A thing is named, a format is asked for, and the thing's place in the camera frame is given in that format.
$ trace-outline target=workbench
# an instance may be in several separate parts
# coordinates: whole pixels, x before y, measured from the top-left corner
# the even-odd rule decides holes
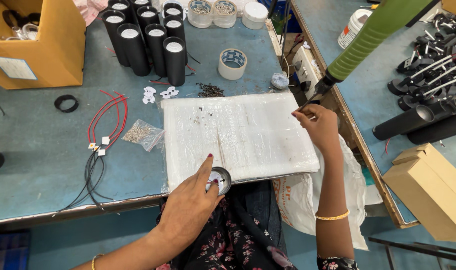
[[[213,84],[224,89],[226,96],[273,91],[270,80],[281,68],[266,26],[260,30],[246,28],[241,18],[232,28],[200,29],[184,23],[188,52],[202,65],[189,59],[195,75],[186,77],[178,98],[194,98],[201,91],[196,83]],[[128,118],[121,137],[137,119],[162,128],[163,119],[157,104],[142,102],[144,87],[159,93],[169,85],[150,83],[159,77],[154,70],[149,76],[138,77],[118,63],[105,26],[101,20],[87,27],[84,78],[82,86],[4,90],[0,87],[0,152],[6,162],[0,169],[0,224],[25,227],[32,224],[99,214],[101,211],[87,197],[76,207],[54,213],[69,205],[85,185],[84,168],[91,155],[88,149],[88,125],[96,112],[111,98],[103,89],[125,94]],[[222,50],[237,48],[249,59],[241,79],[229,81],[218,73]],[[54,107],[58,96],[75,96],[80,105],[72,113]],[[107,111],[98,125],[98,141],[116,126],[117,112]],[[97,197],[107,211],[152,206],[166,184],[165,158],[162,149],[147,152],[139,144],[121,140],[107,151],[105,173],[96,191],[116,202]]]
[[[324,72],[327,65],[343,51],[337,39],[346,27],[350,16],[360,6],[367,6],[367,3],[363,0],[291,0],[291,3],[305,39],[308,40]],[[381,176],[391,168],[391,161],[395,157],[403,150],[414,147],[415,144],[412,144],[404,135],[395,136],[389,141],[388,154],[386,154],[386,141],[376,139],[372,129],[403,112],[397,105],[399,97],[393,95],[386,85],[394,78],[404,78],[395,69],[399,63],[411,57],[412,41],[424,34],[423,29],[427,29],[432,34],[435,32],[431,25],[423,22],[417,22],[411,28],[403,27],[395,32],[344,82],[337,83],[331,93],[341,111],[344,112],[344,120],[348,123],[351,135],[398,228],[414,226],[419,222],[382,181]],[[443,140],[443,144],[446,147],[442,147],[439,143],[433,145],[456,168],[456,136]]]

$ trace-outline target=white plastic sheet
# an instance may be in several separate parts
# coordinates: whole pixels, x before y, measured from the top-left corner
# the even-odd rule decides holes
[[[350,210],[348,222],[353,247],[368,250],[365,239],[361,235],[360,225],[365,219],[366,183],[361,166],[353,156],[353,152],[339,136],[343,150],[346,206]],[[315,213],[320,202],[321,183],[323,181],[324,160],[315,147],[320,158],[321,169],[312,174],[302,174],[273,180],[276,200],[285,223],[300,232],[315,234]]]
[[[291,115],[297,107],[289,92],[163,100],[170,191],[209,153],[233,181],[316,172],[313,144]]]

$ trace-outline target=floral dress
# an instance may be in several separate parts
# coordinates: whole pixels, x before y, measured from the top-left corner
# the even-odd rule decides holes
[[[165,202],[160,205],[156,224]],[[297,270],[265,228],[246,211],[240,196],[228,193],[197,239],[156,270]],[[357,270],[355,261],[347,258],[318,257],[317,264],[320,270]]]

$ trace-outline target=green screwdriver handle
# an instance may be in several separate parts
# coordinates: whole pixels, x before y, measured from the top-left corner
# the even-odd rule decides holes
[[[329,66],[334,79],[343,81],[387,37],[407,24],[432,0],[383,0],[355,39]]]

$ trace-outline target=electric screwdriver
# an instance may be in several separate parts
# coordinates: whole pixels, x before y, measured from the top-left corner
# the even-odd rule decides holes
[[[407,24],[431,1],[383,0],[345,51],[328,66],[325,76],[315,84],[314,94],[298,111],[316,95],[324,95],[335,83],[343,82],[381,42]]]

